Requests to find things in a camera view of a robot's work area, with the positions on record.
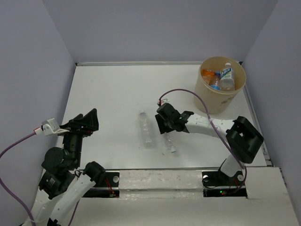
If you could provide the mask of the clear bottle blue cap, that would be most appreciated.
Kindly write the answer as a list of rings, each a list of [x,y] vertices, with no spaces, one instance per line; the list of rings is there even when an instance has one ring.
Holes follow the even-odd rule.
[[[171,154],[173,157],[176,157],[178,152],[177,152],[177,149],[174,145],[174,140],[173,140],[172,135],[170,133],[164,133],[162,135],[162,137],[163,137],[163,140],[164,140],[166,151],[169,154]]]

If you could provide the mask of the clear bottle without cap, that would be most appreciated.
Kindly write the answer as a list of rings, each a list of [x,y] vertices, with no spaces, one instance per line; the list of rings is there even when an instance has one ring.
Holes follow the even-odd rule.
[[[156,147],[156,140],[153,125],[144,110],[141,110],[138,114],[138,125],[143,147],[146,149],[154,149]]]

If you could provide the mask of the blue label small bottle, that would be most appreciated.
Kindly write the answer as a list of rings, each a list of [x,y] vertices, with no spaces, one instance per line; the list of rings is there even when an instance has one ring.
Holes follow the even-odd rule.
[[[220,90],[221,72],[215,72],[213,78],[209,82],[209,86],[215,90]]]

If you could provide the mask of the orange bottle white cap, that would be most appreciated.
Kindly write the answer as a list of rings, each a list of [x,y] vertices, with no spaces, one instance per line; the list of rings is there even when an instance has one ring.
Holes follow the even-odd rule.
[[[203,69],[201,71],[201,76],[207,85],[209,85],[209,83],[212,80],[212,78],[214,77],[214,75],[215,75],[215,71],[212,71],[212,70]]]

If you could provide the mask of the green label water bottle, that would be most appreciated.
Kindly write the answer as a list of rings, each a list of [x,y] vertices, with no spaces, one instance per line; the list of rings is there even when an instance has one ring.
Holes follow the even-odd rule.
[[[226,63],[221,70],[220,86],[222,91],[232,92],[235,90],[235,74],[231,63]]]

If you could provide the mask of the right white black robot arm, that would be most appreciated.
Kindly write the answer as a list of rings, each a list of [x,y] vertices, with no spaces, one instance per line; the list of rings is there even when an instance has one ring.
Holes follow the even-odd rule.
[[[235,120],[208,119],[194,112],[179,113],[170,103],[164,103],[155,115],[161,134],[172,131],[203,134],[219,138],[230,149],[229,157],[216,173],[217,181],[226,185],[246,164],[251,164],[264,138],[245,117]]]

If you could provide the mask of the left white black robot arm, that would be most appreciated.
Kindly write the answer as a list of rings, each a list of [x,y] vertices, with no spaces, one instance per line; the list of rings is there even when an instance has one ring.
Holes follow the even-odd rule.
[[[98,129],[97,110],[94,108],[64,125],[59,125],[52,118],[34,130],[36,135],[62,136],[63,145],[47,150],[41,164],[45,172],[39,182],[32,210],[23,225],[61,225],[82,196],[93,186],[103,183],[105,169],[95,161],[89,162],[80,175],[75,173],[80,167],[83,138],[91,136]]]

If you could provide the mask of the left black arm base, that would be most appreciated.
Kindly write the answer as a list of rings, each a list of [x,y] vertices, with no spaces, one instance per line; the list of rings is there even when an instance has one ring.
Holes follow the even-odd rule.
[[[106,171],[103,181],[90,188],[83,198],[119,198],[119,180],[119,171]]]

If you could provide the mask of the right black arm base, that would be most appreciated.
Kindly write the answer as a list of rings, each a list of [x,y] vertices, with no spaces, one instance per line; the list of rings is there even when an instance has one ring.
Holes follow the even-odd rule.
[[[216,170],[202,171],[201,183],[204,188],[203,194],[215,194],[216,197],[235,197],[245,189],[247,169],[235,171],[233,176],[228,176],[222,172],[220,166]]]

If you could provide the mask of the beige round bin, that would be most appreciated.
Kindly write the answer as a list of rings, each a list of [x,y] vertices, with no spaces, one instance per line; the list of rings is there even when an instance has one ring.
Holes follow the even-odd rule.
[[[205,83],[202,77],[203,70],[221,71],[226,63],[230,63],[234,70],[235,90],[232,92],[215,90]],[[229,106],[237,93],[244,88],[245,84],[246,73],[237,61],[223,56],[210,57],[200,65],[194,89],[194,93],[201,97],[205,105],[195,97],[195,106],[203,112],[205,112],[207,108],[210,114],[222,113]]]

